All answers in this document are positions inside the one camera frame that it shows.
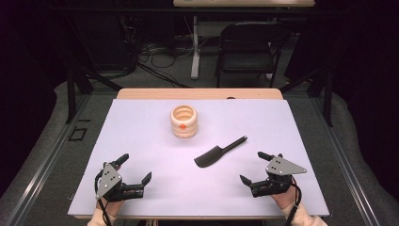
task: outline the black cable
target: black cable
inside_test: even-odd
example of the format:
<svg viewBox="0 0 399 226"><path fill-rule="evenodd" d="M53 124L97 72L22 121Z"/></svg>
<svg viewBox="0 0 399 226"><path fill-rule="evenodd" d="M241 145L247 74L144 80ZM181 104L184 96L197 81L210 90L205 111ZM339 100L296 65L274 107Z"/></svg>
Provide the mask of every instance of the black cable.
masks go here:
<svg viewBox="0 0 399 226"><path fill-rule="evenodd" d="M97 194L97 191L99 189L98 182L99 182L100 178L103 175L103 171L104 170L101 169L100 172L97 174L96 178L94 179L94 190L95 190L96 194ZM103 220L105 222L105 225L106 226L112 226L111 220L109 220L109 217L108 217L108 214L106 213L106 210L105 210L105 207L103 205L103 202L101 201L101 199L99 199L98 202L99 202L99 205L100 205L100 207L101 207L101 209L103 211Z"/></svg>
<svg viewBox="0 0 399 226"><path fill-rule="evenodd" d="M144 64L141 64L141 63L137 63L137 66L139 68L141 68L142 70L146 71L147 73L150 73L151 75L153 75L153 76L155 76L155 77L157 77L159 79L162 79L164 81L169 82L173 87L174 87L174 85L176 85L176 86L181 87L181 88L191 88L191 87L188 87L187 85L179 83L171 74L168 74L168 73L165 73L165 72L150 68L150 67L148 67L148 66L146 66Z"/></svg>
<svg viewBox="0 0 399 226"><path fill-rule="evenodd" d="M291 209L290 215L288 216L287 220L285 221L285 226L291 225L291 222L293 221L296 210L300 204L300 201L302 200L302 192L301 192L299 186L296 185L294 177L293 177L293 180L294 180L294 182L291 183L291 186L295 187L295 189L296 189L295 203L294 203L293 209Z"/></svg>
<svg viewBox="0 0 399 226"><path fill-rule="evenodd" d="M101 201L101 199L99 199L99 205L101 207L101 209L103 210L103 220L106 226L112 226L111 224L111 220L109 219L108 214L106 213L105 207L103 202Z"/></svg>

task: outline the chair leg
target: chair leg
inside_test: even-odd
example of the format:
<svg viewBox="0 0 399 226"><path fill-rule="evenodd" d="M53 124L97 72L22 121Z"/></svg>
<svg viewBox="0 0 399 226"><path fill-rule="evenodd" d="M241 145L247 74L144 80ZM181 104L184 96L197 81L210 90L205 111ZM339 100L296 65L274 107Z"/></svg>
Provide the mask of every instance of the chair leg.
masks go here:
<svg viewBox="0 0 399 226"><path fill-rule="evenodd" d="M217 87L217 88L220 87L220 72L217 73L217 83L216 83L216 87Z"/></svg>
<svg viewBox="0 0 399 226"><path fill-rule="evenodd" d="M275 65L273 66L272 79L270 80L270 85L269 85L270 88L273 88L273 83L274 83L274 80L275 80L275 77L276 77L276 72L277 72L277 67L279 65L279 57L280 56L281 56L281 50L279 50L276 53L276 62L275 62Z"/></svg>

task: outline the gray carpet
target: gray carpet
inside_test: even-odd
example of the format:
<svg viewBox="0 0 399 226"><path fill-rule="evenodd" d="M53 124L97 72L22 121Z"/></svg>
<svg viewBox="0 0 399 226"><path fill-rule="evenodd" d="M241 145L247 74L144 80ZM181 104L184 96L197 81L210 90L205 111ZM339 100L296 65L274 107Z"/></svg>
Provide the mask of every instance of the gray carpet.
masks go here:
<svg viewBox="0 0 399 226"><path fill-rule="evenodd" d="M174 64L171 67L159 69L172 74L180 83L194 88L215 87L215 45L208 40L201 48L199 79L192 80L191 57L178 57L176 59L157 55L145 62L148 66ZM284 86L287 78L283 72L288 64L290 53L295 45L295 40L284 48L283 59L279 65L276 88ZM169 82L161 81L137 68L129 76L114 80L116 83L129 88L171 88ZM58 96L57 105L52 118L44 129L37 145L27 158L23 168L17 175L8 191L0 201L0 225L6 222L18 222L19 225L86 225L87 220L76 219L67 215L71 204L71 194L77 189L82 178L91 150L101 131L107 111L116 92L103 84L92 81L95 91L90 96L78 95L81 100L78 115L70 125L65 125L67 119L66 85L62 84L56 89ZM223 77L222 87L267 87L264 78L247 79L244 76ZM303 84L289 93L284 94L292 108L295 121L312 162L317 180L325 196L327 207L332 217L325 218L328 225L368 225L364 220L354 196L353 188L348 186L345 171L337 162L336 142L344 150L350 166L359 178L365 196L373 206L380 225L399 225L399 207L397 202L379 186L370 169L362 161L357 143L356 129L346 109L345 102L334 95L332 105L333 128L326 129L324 121L320 118L318 100L309 99L304 90L308 84ZM331 139L332 130L336 140ZM79 138L86 131L82 140ZM48 174L43 171L43 162L51 162ZM29 184L38 177L43 181L38 191L33 193L31 202L21 202ZM117 225L136 225L135 221L119 220ZM283 225L283 220L270 220L267 225Z"/></svg>

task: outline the black curtain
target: black curtain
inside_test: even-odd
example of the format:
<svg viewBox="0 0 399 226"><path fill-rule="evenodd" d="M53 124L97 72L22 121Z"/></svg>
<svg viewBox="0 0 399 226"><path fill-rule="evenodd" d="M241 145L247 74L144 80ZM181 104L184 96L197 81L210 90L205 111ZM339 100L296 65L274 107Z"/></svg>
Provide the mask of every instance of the black curtain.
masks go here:
<svg viewBox="0 0 399 226"><path fill-rule="evenodd" d="M36 144L56 104L54 88L66 79L47 25L34 2L0 6L0 195Z"/></svg>
<svg viewBox="0 0 399 226"><path fill-rule="evenodd" d="M333 91L348 104L363 158L399 201L399 4L395 0L316 2L322 9L348 10L350 16L310 18L285 75L296 80L319 67L334 69Z"/></svg>
<svg viewBox="0 0 399 226"><path fill-rule="evenodd" d="M399 5L379 1L335 73L334 91L348 104L363 158L399 201Z"/></svg>

